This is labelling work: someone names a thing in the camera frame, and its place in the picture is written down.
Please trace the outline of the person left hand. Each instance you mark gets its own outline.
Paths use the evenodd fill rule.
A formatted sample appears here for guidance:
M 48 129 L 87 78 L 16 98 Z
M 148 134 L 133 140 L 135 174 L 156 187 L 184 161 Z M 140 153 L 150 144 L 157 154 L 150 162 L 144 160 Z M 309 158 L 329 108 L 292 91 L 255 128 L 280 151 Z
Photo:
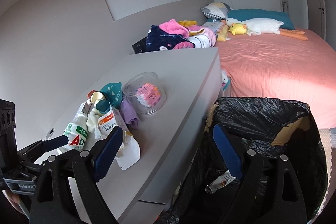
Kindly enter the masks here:
M 23 213 L 21 207 L 19 206 L 20 198 L 16 193 L 13 193 L 11 190 L 3 190 L 2 193 L 16 211 Z

